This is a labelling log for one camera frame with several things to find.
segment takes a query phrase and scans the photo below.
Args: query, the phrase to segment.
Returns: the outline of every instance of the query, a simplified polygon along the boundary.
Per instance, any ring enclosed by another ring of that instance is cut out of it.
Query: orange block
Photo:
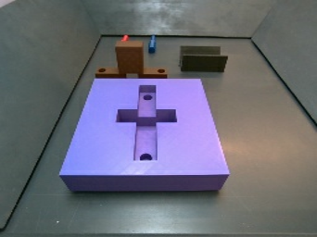
[[[116,62],[120,74],[142,73],[142,42],[117,41],[114,44]]]
[[[167,78],[167,70],[163,68],[144,68],[138,78]]]
[[[94,78],[125,78],[125,74],[118,73],[117,68],[100,68],[94,72]]]

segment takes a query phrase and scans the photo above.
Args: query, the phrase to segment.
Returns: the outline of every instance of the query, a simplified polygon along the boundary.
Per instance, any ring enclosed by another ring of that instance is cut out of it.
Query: small red object
[[[128,35],[125,34],[121,41],[128,41]]]

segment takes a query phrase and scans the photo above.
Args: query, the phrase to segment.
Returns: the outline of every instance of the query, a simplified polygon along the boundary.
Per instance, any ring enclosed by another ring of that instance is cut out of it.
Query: cross-shaped hole
[[[157,160],[157,122],[176,122],[175,109],[156,109],[156,86],[140,85],[137,109],[117,109],[116,122],[134,122],[133,159]]]

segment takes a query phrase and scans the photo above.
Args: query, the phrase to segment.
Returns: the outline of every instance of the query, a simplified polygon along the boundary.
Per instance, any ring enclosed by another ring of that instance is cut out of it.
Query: purple box
[[[94,79],[58,173],[70,191],[219,190],[228,176],[199,79]]]

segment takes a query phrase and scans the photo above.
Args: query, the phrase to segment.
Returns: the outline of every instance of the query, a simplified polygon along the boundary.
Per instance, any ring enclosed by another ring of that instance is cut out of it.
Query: gray wall
[[[251,37],[275,0],[82,0],[104,35]]]
[[[80,1],[0,8],[0,229],[98,40]]]
[[[13,1],[14,0],[0,0],[0,7],[2,7],[3,5],[9,4]]]
[[[252,41],[317,122],[317,1],[279,0]]]

